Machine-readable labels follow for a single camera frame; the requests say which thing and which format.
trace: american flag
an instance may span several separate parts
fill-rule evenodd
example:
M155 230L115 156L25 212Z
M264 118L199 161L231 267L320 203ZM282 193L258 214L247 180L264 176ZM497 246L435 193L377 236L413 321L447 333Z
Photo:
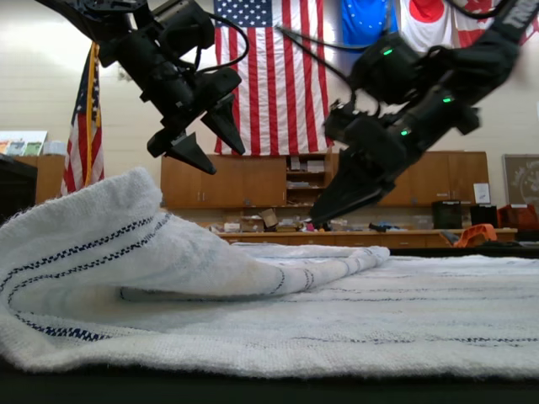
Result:
M323 0L214 0L215 13L244 29L250 51L232 68L242 78L234 90L232 113L251 156L285 156L325 150L323 134L328 115L326 70L275 26L323 38ZM324 58L323 47L308 46ZM236 30L216 26L219 64L236 59L245 44ZM231 154L217 140L216 153Z
M99 107L99 48L92 44L84 65L71 120L61 194L78 191L104 178Z

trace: white cloth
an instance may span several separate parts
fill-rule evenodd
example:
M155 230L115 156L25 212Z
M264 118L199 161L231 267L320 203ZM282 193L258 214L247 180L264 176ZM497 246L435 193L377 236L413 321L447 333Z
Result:
M230 247L160 198L137 170L0 228L0 354L32 371L539 377L537 260Z
M196 345L198 337L181 330L213 316L204 320L190 303L174 299L285 295L389 256L381 247L309 247L302 256L326 262L261 263L195 223L159 212L161 198L150 175L137 169L49 201L0 228L0 353L24 369L65 369L99 358L122 361L122 351L131 347L135 362L145 363L147 349L161 338L177 338L173 346ZM175 308L128 301L148 296ZM229 308L222 307L223 316ZM213 349L220 351L220 344ZM184 366L183 355L170 356L167 349L153 360L170 359Z
M452 10L442 0L400 0L399 33L412 49L426 52L431 46L452 46Z

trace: european union flag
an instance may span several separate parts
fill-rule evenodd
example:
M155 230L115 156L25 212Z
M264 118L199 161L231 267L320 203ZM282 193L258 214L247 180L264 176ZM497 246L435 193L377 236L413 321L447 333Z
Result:
M341 0L343 39L346 45L372 45L382 36L387 19L389 32L397 27L393 0Z

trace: robotic arm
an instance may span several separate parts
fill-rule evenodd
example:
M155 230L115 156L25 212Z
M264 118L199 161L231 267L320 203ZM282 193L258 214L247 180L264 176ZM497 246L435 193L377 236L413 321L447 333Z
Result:
M193 0L169 0L150 10L147 0L36 0L77 27L99 45L103 66L118 61L163 115L163 129L147 144L164 154L213 174L213 164L185 129L197 117L239 154L245 149L232 117L232 90L241 82L226 66L197 71L181 61L191 49L214 43L214 26Z
M214 173L195 135L185 134L206 111L202 121L244 153L232 117L232 90L241 82L237 73L226 66L197 71L197 62L179 59L195 47L200 51L213 45L210 18L231 23L204 12L193 0L169 0L152 11L147 0L36 1L97 42L102 64L118 61L141 88L142 101L161 112L163 129L148 142L153 156L164 154ZM520 38L538 12L539 0L501 0L493 24L465 49L435 46L420 56L397 33L368 47L346 78L352 93L361 88L379 103L404 106L380 116L355 109L355 96L347 104L332 105L326 136L348 148L341 151L337 175L311 210L313 221L321 224L377 203L448 130L456 127L466 135L477 129L473 105L508 78ZM293 33L283 32L294 40Z
M332 106L326 136L348 148L311 210L314 222L377 203L448 130L467 135L480 126L473 105L507 80L520 38L539 12L539 0L502 0L499 6L492 25L470 47L435 46L419 57L395 33L365 51L349 77L352 91L362 88L378 102L405 106L383 116L357 111L354 102Z

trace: white wall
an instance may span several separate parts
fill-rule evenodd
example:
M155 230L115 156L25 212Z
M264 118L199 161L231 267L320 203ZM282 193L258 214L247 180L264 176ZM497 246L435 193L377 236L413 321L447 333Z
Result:
M211 10L211 0L199 4ZM325 2L325 13L326 40L338 40L339 0ZM59 14L31 0L0 0L0 130L48 130L50 139L66 141L88 48L89 40ZM327 55L344 66L341 56ZM203 66L215 62L213 50L206 51ZM328 89L330 100L348 96L331 74ZM161 117L139 95L133 82L118 80L116 66L102 69L105 172L110 176L142 165L158 182L159 160L150 157L146 143L160 129ZM360 100L369 105L367 97ZM502 154L539 153L538 101L539 34L523 48L513 77L481 102L483 127L466 137L450 133L434 149L486 151L494 203L501 205ZM202 148L212 152L215 136L199 123L190 129L196 130Z

